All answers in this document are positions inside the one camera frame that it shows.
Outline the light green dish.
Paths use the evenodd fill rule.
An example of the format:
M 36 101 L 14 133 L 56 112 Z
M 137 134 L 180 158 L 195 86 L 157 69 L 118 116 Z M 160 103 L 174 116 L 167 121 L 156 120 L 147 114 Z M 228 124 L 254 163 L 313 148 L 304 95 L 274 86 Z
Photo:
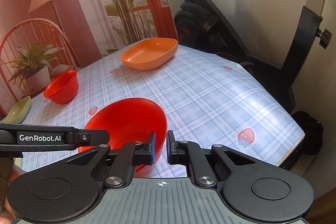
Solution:
M 31 108 L 31 97 L 26 96 L 18 101 L 12 109 L 9 111 L 7 116 L 1 120 L 5 123 L 21 123 Z

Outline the plaid cartoon tablecloth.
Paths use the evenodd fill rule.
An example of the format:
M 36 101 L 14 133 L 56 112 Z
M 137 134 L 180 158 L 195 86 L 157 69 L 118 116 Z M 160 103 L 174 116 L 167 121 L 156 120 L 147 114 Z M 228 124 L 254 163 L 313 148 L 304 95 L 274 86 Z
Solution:
M 34 97 L 25 123 L 83 128 L 105 106 L 141 97 L 163 108 L 177 139 L 203 148 L 219 143 L 278 166 L 304 139 L 294 119 L 232 61 L 180 46 L 168 62 L 145 72 L 123 65 L 120 54 L 80 70 L 70 103 Z

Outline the printed room backdrop cloth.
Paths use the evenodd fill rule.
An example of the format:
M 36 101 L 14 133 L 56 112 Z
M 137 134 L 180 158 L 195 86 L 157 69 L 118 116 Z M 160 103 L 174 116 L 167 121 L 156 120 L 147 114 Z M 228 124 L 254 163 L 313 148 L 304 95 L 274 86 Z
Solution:
M 155 37 L 177 37 L 168 0 L 1 0 L 1 117 L 59 73 Z

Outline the orange rectangular dish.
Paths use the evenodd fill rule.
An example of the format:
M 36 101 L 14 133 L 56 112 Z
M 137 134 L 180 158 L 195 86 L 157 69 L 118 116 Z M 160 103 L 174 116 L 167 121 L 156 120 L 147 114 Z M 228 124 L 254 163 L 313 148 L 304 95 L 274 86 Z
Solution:
M 150 71 L 169 61 L 177 53 L 178 41 L 172 38 L 145 39 L 121 54 L 121 62 L 138 71 Z

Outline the black exercise bike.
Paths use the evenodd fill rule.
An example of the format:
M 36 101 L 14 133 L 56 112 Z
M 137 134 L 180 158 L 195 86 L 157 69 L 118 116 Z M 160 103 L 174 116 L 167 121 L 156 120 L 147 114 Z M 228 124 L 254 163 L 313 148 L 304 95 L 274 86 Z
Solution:
M 213 0 L 244 44 L 282 64 L 306 0 Z M 314 43 L 293 85 L 297 107 L 319 119 L 325 129 L 320 154 L 335 155 L 335 41 Z

